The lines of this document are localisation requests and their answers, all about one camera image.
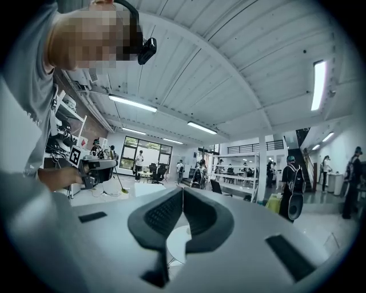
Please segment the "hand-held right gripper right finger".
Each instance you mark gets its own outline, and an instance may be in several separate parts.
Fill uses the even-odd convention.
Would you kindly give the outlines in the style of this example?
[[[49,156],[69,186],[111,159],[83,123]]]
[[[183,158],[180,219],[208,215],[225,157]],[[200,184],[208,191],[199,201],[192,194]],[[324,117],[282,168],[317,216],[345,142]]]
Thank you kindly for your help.
[[[183,213],[191,232],[185,248],[187,254],[213,252],[233,232],[234,218],[230,210],[196,189],[184,189]]]

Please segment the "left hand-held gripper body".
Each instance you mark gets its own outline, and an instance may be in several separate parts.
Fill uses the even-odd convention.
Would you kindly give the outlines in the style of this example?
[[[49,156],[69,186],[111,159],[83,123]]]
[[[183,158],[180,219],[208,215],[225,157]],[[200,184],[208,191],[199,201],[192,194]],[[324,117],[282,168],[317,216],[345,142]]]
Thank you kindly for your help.
[[[77,168],[82,178],[81,190],[93,189],[99,183],[110,180],[117,166],[117,160],[99,159],[91,151],[76,145],[70,149],[68,162]]]

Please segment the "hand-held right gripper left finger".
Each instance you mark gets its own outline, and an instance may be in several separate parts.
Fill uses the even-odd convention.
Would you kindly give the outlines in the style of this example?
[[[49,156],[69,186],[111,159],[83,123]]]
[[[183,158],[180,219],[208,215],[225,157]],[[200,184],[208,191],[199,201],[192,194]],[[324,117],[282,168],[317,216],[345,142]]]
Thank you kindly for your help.
[[[172,189],[134,210],[128,217],[128,229],[141,247],[164,250],[182,209],[183,189]]]

